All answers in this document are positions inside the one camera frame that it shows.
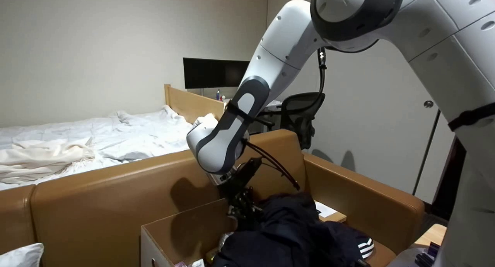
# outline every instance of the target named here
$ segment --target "wooden bed frame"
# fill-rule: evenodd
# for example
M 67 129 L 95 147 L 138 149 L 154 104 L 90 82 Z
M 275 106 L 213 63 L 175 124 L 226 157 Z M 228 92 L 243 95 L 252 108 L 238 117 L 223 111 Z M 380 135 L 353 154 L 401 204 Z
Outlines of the wooden bed frame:
M 225 110 L 225 104 L 215 99 L 173 88 L 165 84 L 165 103 L 176 113 L 193 123 L 198 117 L 213 114 L 218 120 Z

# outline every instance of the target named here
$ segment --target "wall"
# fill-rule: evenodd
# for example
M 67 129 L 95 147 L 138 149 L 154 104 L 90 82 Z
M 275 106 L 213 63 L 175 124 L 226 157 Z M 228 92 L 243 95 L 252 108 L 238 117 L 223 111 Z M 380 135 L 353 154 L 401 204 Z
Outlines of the wall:
M 267 0 L 0 0 L 0 127 L 151 112 L 182 57 L 249 60 Z
M 268 0 L 269 22 L 287 1 Z M 310 152 L 412 193 L 437 111 L 423 106 L 430 96 L 419 79 L 384 40 L 359 54 L 327 51 L 327 67 Z M 317 88 L 313 55 L 281 100 Z

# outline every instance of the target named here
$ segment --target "computer monitor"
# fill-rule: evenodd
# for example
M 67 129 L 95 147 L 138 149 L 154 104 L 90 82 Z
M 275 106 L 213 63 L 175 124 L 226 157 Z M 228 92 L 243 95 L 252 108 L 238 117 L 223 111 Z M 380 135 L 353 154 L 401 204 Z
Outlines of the computer monitor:
M 183 58 L 186 89 L 238 87 L 249 61 Z

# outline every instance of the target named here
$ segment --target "white blanket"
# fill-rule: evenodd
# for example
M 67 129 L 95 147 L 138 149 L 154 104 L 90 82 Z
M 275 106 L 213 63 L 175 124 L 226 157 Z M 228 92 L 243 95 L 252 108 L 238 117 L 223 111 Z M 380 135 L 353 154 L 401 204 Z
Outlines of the white blanket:
M 94 158 L 88 139 L 28 140 L 0 150 L 0 182 L 20 184 L 54 174 L 72 162 Z

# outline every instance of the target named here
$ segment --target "open cardboard box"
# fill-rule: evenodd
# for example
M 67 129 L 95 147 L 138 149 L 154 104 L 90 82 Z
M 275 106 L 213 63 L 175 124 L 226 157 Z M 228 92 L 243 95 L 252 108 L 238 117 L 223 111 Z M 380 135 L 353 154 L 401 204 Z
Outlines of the open cardboard box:
M 142 226 L 141 266 L 173 267 L 179 262 L 190 265 L 218 247 L 224 233 L 236 228 L 229 218 L 228 202 L 217 200 Z M 345 221 L 335 212 L 321 221 Z

